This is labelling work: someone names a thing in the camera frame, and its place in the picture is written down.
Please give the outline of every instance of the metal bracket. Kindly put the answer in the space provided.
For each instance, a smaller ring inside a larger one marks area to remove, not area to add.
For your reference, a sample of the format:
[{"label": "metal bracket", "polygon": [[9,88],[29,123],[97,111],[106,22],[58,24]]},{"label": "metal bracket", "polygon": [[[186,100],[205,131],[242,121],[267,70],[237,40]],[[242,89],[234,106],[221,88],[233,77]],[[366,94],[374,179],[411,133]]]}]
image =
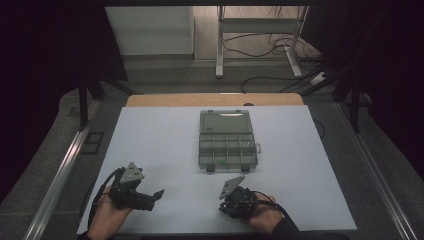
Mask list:
[{"label": "metal bracket", "polygon": [[124,174],[122,175],[120,182],[121,183],[133,182],[133,181],[144,179],[144,177],[145,176],[141,172],[141,170],[137,168],[133,162],[130,162]]},{"label": "metal bracket", "polygon": [[224,187],[222,188],[221,195],[219,195],[219,199],[223,199],[230,195],[237,187],[243,182],[245,176],[242,175],[240,177],[233,178],[225,182]]}]

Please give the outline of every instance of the metal frame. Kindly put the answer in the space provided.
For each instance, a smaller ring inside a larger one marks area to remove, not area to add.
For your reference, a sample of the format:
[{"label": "metal frame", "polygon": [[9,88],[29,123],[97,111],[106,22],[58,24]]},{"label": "metal frame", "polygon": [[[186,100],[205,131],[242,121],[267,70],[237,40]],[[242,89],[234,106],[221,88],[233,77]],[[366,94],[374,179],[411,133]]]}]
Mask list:
[{"label": "metal frame", "polygon": [[345,105],[341,103],[335,103],[336,109],[340,112],[347,128],[349,129],[350,135],[352,136],[358,151],[361,154],[362,161],[368,170],[369,176],[374,182],[384,205],[386,206],[394,224],[396,225],[402,239],[418,239],[414,233],[414,230],[409,223],[408,217],[397,201],[395,195],[387,184],[383,174],[381,173],[377,163],[374,161],[370,151],[368,150],[364,140],[360,133],[357,133],[350,124],[349,112]]},{"label": "metal frame", "polygon": [[[100,107],[99,101],[93,101],[90,106],[88,119],[91,120],[97,113],[97,110]],[[82,131],[78,131],[74,137],[74,140],[71,143],[71,146],[68,149],[62,164],[60,165],[57,173],[50,184],[49,189],[47,190],[46,195],[44,196],[43,201],[40,204],[40,207],[37,210],[29,228],[23,239],[40,239],[43,235],[44,229],[49,222],[49,219],[53,213],[54,208],[62,194],[63,187],[65,186],[66,180],[69,173],[71,172],[72,166],[75,162],[75,159],[78,156],[78,153],[81,149],[82,144],[84,143],[87,133],[89,131],[89,125],[84,128]]]},{"label": "metal frame", "polygon": [[286,56],[295,78],[301,78],[302,72],[296,60],[296,44],[302,30],[308,7],[304,6],[300,17],[285,19],[268,18],[224,18],[224,7],[218,7],[218,46],[216,55],[217,78],[224,77],[224,33],[286,33],[293,34],[290,47],[286,47]]}]

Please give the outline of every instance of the dark background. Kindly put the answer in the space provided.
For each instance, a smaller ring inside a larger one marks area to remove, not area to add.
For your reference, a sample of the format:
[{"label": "dark background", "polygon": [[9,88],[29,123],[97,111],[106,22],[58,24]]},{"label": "dark background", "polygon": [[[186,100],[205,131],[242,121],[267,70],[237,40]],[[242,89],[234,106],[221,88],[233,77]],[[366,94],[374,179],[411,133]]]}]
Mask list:
[{"label": "dark background", "polygon": [[[376,29],[358,68],[361,90],[372,99],[371,116],[421,177],[424,176],[423,10],[415,2],[396,1]],[[331,56],[335,69],[348,62],[376,9],[344,9],[337,13],[339,17],[341,13],[344,24],[325,25],[330,29],[311,28],[326,33],[315,41],[332,43],[318,44],[317,48]],[[81,79],[89,79],[89,85],[96,86],[97,81],[104,80],[97,73],[113,80],[127,80],[127,77],[102,6],[1,1],[0,22],[3,103],[0,197],[3,201],[48,133],[63,94],[77,88]]]}]

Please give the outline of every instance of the white tabletop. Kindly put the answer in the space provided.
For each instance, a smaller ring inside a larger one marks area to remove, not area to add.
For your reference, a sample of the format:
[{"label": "white tabletop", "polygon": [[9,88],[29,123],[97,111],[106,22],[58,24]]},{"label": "white tabletop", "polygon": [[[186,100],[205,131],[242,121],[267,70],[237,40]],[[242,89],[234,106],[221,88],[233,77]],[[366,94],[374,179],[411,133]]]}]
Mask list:
[{"label": "white tabletop", "polygon": [[123,108],[78,233],[107,176],[134,162],[146,178],[138,192],[165,189],[153,211],[133,211],[120,229],[130,234],[214,234],[255,230],[221,213],[226,180],[198,166],[201,110],[249,110],[259,163],[242,187],[274,195],[300,230],[356,229],[307,106]]}]

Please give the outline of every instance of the plastic storage box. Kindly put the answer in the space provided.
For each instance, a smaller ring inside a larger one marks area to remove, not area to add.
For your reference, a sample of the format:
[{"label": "plastic storage box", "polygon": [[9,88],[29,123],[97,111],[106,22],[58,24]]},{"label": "plastic storage box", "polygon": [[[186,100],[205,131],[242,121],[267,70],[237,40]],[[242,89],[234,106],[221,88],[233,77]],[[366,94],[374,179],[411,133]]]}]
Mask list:
[{"label": "plastic storage box", "polygon": [[258,165],[249,111],[200,112],[199,166],[207,172],[241,170]]}]

